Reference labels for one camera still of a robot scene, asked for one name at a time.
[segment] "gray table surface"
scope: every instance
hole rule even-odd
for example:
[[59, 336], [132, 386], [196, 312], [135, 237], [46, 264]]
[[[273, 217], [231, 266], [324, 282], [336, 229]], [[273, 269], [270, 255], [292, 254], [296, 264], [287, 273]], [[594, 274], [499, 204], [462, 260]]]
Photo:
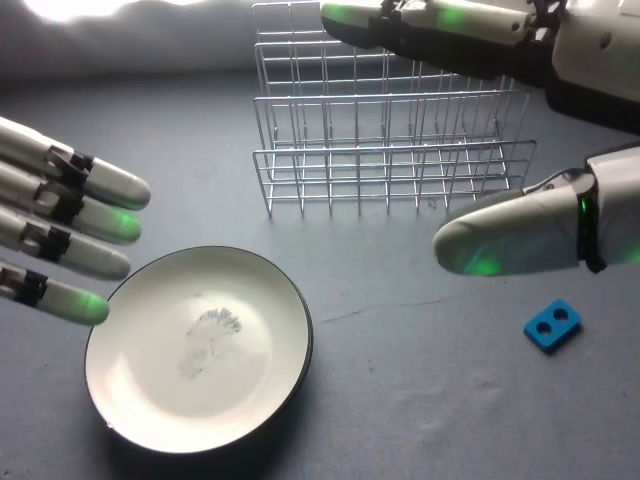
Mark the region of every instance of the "gray table surface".
[[[431, 252], [442, 208], [387, 215], [373, 204], [358, 218], [339, 205], [302, 219], [284, 207], [270, 221], [250, 156], [256, 93], [253, 73], [0, 92], [1, 115], [150, 182], [143, 238], [124, 249], [134, 268], [196, 245], [255, 251], [297, 283], [315, 329], [307, 380], [269, 428], [166, 458], [131, 448], [95, 413], [88, 330], [3, 303], [0, 478], [640, 478], [640, 268], [457, 277]], [[531, 182], [631, 139], [533, 100]], [[116, 286], [40, 270], [104, 294]], [[559, 297], [585, 328], [547, 357], [522, 327]]]

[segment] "blue plastic brick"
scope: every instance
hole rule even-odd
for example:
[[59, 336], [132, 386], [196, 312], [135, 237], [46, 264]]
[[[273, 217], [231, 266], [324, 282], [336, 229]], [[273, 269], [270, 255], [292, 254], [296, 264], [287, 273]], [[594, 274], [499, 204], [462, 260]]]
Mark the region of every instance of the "blue plastic brick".
[[544, 353], [553, 353], [578, 333], [581, 320], [567, 302], [556, 300], [524, 326], [524, 334]]

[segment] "metal wire rack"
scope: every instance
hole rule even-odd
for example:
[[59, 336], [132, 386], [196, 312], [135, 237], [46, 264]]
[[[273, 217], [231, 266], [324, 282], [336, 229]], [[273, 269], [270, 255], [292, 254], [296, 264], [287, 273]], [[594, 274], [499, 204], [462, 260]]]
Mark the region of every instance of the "metal wire rack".
[[411, 200], [420, 209], [522, 186], [535, 152], [519, 140], [529, 94], [331, 39], [318, 1], [253, 7], [261, 149], [274, 202]]

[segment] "plate rim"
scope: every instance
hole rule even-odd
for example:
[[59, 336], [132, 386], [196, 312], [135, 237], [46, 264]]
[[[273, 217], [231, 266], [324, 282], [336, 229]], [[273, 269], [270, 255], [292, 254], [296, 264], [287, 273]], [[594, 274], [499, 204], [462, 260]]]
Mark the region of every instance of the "plate rim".
[[[138, 442], [126, 437], [125, 435], [123, 435], [121, 432], [118, 431], [118, 429], [115, 426], [108, 427], [110, 430], [116, 432], [120, 436], [120, 438], [124, 439], [125, 441], [129, 442], [130, 444], [135, 445], [135, 446], [140, 447], [140, 448], [143, 448], [143, 449], [148, 450], [148, 451], [157, 452], [157, 453], [161, 453], [161, 454], [164, 454], [164, 455], [172, 455], [172, 456], [175, 456], [175, 455], [192, 455], [192, 454], [197, 454], [197, 453], [212, 452], [212, 451], [215, 451], [215, 450], [219, 450], [221, 448], [225, 448], [225, 447], [229, 447], [231, 445], [235, 445], [236, 443], [247, 439], [248, 437], [256, 434], [257, 432], [261, 431], [263, 428], [267, 427], [282, 412], [282, 410], [284, 410], [284, 408], [287, 405], [289, 405], [289, 403], [291, 403], [291, 400], [299, 392], [300, 388], [302, 387], [302, 383], [304, 382], [304, 380], [305, 380], [305, 378], [307, 376], [307, 373], [309, 371], [309, 367], [311, 365], [311, 357], [312, 357], [312, 354], [313, 354], [313, 341], [314, 341], [313, 322], [311, 320], [311, 312], [309, 311], [309, 306], [307, 305], [307, 302], [306, 302], [304, 296], [302, 295], [302, 292], [300, 292], [300, 289], [293, 282], [293, 280], [291, 280], [291, 278], [289, 278], [289, 276], [286, 273], [284, 273], [280, 269], [280, 267], [278, 267], [275, 263], [273, 263], [269, 259], [263, 257], [262, 255], [259, 255], [257, 253], [251, 252], [249, 250], [245, 250], [243, 248], [230, 247], [230, 246], [227, 246], [227, 245], [200, 245], [200, 246], [196, 246], [196, 247], [183, 248], [182, 250], [176, 250], [174, 252], [167, 253], [166, 255], [158, 257], [155, 260], [152, 260], [151, 262], [143, 265], [142, 267], [138, 268], [135, 272], [130, 274], [120, 285], [118, 285], [118, 287], [111, 293], [111, 295], [109, 295], [108, 300], [111, 300], [111, 298], [118, 292], [118, 290], [120, 290], [129, 280], [131, 280], [134, 276], [136, 276], [138, 273], [143, 271], [145, 268], [151, 266], [152, 264], [154, 264], [156, 262], [159, 262], [160, 260], [164, 260], [165, 258], [170, 257], [172, 255], [177, 255], [179, 253], [183, 253], [183, 252], [187, 252], [187, 251], [191, 251], [191, 250], [200, 250], [200, 249], [233, 250], [233, 251], [236, 251], [236, 252], [241, 252], [243, 254], [249, 254], [250, 256], [253, 256], [253, 257], [257, 257], [258, 259], [264, 260], [268, 264], [270, 264], [273, 267], [275, 267], [276, 270], [278, 270], [284, 276], [284, 278], [287, 279], [287, 281], [291, 284], [291, 286], [294, 288], [294, 290], [296, 291], [296, 293], [298, 295], [298, 298], [300, 299], [300, 302], [302, 303], [302, 307], [304, 308], [305, 318], [306, 318], [306, 321], [307, 321], [307, 351], [305, 352], [304, 361], [302, 363], [302, 367], [300, 369], [300, 373], [298, 374], [298, 378], [296, 379], [296, 382], [294, 383], [293, 387], [289, 391], [289, 394], [282, 401], [280, 406], [277, 409], [275, 409], [273, 411], [273, 413], [271, 413], [271, 415], [269, 415], [262, 423], [258, 424], [257, 426], [255, 426], [253, 429], [249, 430], [244, 435], [241, 435], [238, 438], [236, 438], [236, 439], [234, 439], [234, 440], [232, 440], [232, 441], [230, 441], [228, 443], [224, 443], [222, 445], [217, 445], [217, 446], [214, 446], [214, 447], [201, 448], [201, 449], [189, 450], [189, 451], [184, 451], [184, 452], [167, 451], [167, 450], [156, 449], [156, 448], [151, 448], [151, 447], [146, 446], [146, 445], [142, 445], [141, 443], [138, 443]], [[95, 327], [91, 327], [91, 330], [89, 331], [89, 335], [87, 336], [87, 341], [86, 341], [85, 348], [84, 348], [84, 383], [85, 383], [85, 387], [86, 387], [87, 393], [89, 395], [89, 399], [91, 400], [91, 403], [93, 405], [93, 408], [98, 413], [98, 415], [100, 416], [102, 421], [105, 423], [105, 425], [108, 426], [110, 422], [104, 417], [104, 415], [102, 414], [102, 412], [100, 411], [100, 409], [96, 405], [96, 402], [95, 402], [93, 396], [91, 395], [91, 389], [89, 388], [89, 379], [88, 379], [88, 373], [87, 373], [87, 353], [89, 351], [89, 342], [91, 341], [91, 336], [93, 335], [93, 329], [94, 328]]]

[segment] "round hole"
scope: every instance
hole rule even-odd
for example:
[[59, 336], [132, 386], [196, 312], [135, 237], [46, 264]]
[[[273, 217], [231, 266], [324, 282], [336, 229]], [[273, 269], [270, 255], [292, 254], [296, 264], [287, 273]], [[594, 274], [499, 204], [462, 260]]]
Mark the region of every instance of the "round hole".
[[536, 330], [540, 335], [546, 336], [551, 333], [551, 325], [549, 325], [547, 322], [540, 322], [538, 325], [536, 325]]
[[611, 44], [611, 40], [613, 40], [612, 35], [607, 32], [600, 37], [600, 48], [604, 50]]
[[556, 308], [553, 311], [553, 318], [555, 318], [559, 322], [564, 322], [567, 318], [569, 318], [569, 314], [564, 308]]

